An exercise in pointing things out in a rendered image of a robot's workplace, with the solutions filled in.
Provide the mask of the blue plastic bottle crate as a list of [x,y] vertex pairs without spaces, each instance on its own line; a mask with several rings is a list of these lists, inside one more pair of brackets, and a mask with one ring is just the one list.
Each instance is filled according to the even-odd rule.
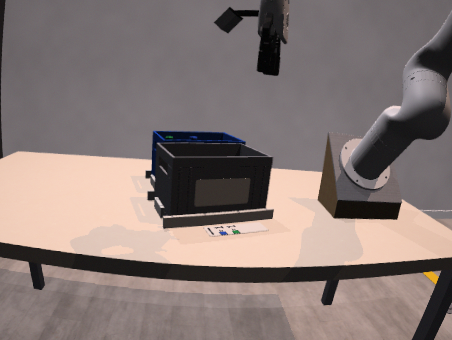
[[[166,136],[173,137],[173,140],[165,140]],[[197,137],[197,140],[189,140],[190,136]],[[153,131],[151,175],[154,175],[154,177],[156,164],[156,143],[170,143],[170,142],[235,143],[231,135],[222,132]]]

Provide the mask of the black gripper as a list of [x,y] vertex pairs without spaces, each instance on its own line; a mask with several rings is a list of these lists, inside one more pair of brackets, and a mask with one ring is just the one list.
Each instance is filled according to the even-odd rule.
[[258,72],[264,72],[265,75],[279,75],[280,44],[281,40],[284,44],[288,43],[288,25],[289,0],[260,0],[258,35],[261,37],[261,41],[257,64]]

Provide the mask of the white paper pick list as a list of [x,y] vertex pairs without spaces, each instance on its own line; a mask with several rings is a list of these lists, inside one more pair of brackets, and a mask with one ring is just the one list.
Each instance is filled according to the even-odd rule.
[[203,228],[210,235],[210,237],[269,231],[260,222],[235,224],[235,225],[224,225],[224,226],[211,226],[211,227],[203,227]]

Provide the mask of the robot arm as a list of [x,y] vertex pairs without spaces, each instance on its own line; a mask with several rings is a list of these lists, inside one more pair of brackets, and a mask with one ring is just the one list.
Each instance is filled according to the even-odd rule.
[[[242,17],[258,14],[259,10],[229,7],[214,23],[229,33]],[[414,140],[433,140],[443,134],[451,117],[447,85],[451,73],[452,11],[439,32],[406,64],[401,108],[384,110],[363,139],[350,140],[342,148],[341,166],[352,183],[365,190],[380,189],[390,176],[387,165]]]

